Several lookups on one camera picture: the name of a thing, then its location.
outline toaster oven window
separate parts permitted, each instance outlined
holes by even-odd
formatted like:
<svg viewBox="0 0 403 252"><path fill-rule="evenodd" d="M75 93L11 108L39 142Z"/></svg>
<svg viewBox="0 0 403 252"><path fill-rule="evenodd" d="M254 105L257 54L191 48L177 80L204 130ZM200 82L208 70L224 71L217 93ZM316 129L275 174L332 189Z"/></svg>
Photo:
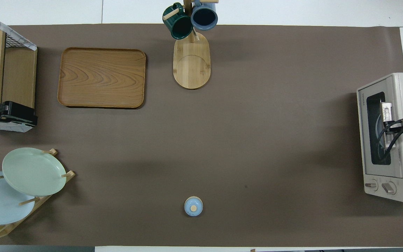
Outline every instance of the toaster oven window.
<svg viewBox="0 0 403 252"><path fill-rule="evenodd" d="M388 155L385 160L380 158L385 155L385 139L382 137L382 139L377 142L377 137L384 128L380 109L381 102L385 102L384 92L374 94L366 99L366 107L368 109L369 144L371 145L371 161L373 164L388 166L391 164L391 156Z"/></svg>

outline small blue jar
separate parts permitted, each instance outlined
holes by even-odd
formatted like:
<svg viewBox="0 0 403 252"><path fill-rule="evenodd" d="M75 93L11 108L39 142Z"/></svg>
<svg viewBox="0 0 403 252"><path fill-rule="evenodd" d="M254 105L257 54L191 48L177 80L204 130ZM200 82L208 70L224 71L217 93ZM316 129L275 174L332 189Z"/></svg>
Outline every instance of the small blue jar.
<svg viewBox="0 0 403 252"><path fill-rule="evenodd" d="M197 196L189 197L184 203L184 211L192 217L198 216L203 211L203 202Z"/></svg>

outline light green plate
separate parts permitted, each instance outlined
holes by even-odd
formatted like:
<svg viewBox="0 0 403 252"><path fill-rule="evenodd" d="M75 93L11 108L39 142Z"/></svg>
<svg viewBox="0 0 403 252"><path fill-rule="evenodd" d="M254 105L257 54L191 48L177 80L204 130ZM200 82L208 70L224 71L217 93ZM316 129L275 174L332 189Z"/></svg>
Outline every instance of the light green plate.
<svg viewBox="0 0 403 252"><path fill-rule="evenodd" d="M35 148L19 148L3 160L7 183L20 193L48 196L57 193L66 183L63 165L51 154Z"/></svg>

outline wooden tray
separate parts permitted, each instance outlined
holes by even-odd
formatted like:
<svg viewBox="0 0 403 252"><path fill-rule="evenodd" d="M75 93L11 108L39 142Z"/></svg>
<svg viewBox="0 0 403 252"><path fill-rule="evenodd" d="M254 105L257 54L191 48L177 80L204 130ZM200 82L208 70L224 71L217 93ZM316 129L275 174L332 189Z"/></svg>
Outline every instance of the wooden tray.
<svg viewBox="0 0 403 252"><path fill-rule="evenodd" d="M139 107L145 76L146 55L140 50L67 48L57 99L69 107Z"/></svg>

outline black machine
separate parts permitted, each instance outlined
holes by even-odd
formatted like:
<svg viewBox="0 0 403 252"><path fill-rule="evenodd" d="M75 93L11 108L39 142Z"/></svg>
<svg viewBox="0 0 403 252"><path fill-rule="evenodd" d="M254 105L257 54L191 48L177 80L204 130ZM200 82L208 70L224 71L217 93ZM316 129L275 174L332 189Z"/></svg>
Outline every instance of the black machine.
<svg viewBox="0 0 403 252"><path fill-rule="evenodd" d="M37 125L35 110L16 102L0 104L0 130L26 132Z"/></svg>

